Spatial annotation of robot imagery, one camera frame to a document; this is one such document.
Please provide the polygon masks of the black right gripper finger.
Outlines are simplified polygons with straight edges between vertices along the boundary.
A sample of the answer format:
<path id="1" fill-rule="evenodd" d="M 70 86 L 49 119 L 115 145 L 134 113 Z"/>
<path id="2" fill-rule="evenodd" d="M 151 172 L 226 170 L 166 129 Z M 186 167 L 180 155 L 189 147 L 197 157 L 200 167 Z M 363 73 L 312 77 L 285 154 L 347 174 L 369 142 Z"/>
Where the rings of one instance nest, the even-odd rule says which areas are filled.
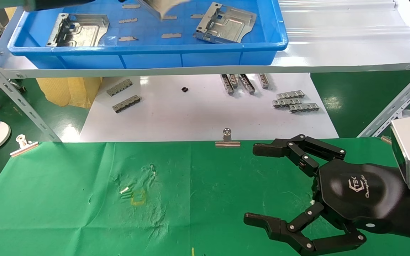
<path id="1" fill-rule="evenodd" d="M 326 161 L 343 160 L 346 151 L 315 138 L 300 134 L 290 139 L 276 138 L 270 144 L 254 144 L 255 156 L 282 158 L 287 157 L 308 177 L 316 177 L 319 163 L 312 156 Z"/>
<path id="2" fill-rule="evenodd" d="M 343 235 L 311 240 L 302 233 L 323 211 L 324 205 L 316 202 L 291 222 L 262 214 L 246 213 L 243 222 L 249 226 L 263 228 L 269 239 L 287 243 L 301 256 L 320 256 L 358 249 L 366 237 L 352 223 L 343 222 Z"/>

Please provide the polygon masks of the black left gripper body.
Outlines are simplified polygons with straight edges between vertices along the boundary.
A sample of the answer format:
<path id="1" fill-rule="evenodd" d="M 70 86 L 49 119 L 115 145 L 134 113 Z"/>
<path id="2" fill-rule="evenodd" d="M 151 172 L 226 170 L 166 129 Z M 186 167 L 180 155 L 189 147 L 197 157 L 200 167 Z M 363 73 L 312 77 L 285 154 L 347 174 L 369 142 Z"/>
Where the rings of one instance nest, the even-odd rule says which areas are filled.
<path id="1" fill-rule="evenodd" d="M 57 9 L 90 2 L 94 0 L 31 0 L 31 11 Z"/>

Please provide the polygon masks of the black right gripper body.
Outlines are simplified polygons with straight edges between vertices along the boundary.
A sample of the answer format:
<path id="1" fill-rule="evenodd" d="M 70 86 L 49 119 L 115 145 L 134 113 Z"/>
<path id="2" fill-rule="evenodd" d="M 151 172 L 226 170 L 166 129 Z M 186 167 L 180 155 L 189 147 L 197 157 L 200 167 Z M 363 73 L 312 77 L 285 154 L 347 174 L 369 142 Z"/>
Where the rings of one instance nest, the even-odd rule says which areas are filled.
<path id="1" fill-rule="evenodd" d="M 405 182 L 395 167 L 334 159 L 317 172 L 321 216 L 338 229 L 353 225 L 373 233 L 403 233 Z"/>

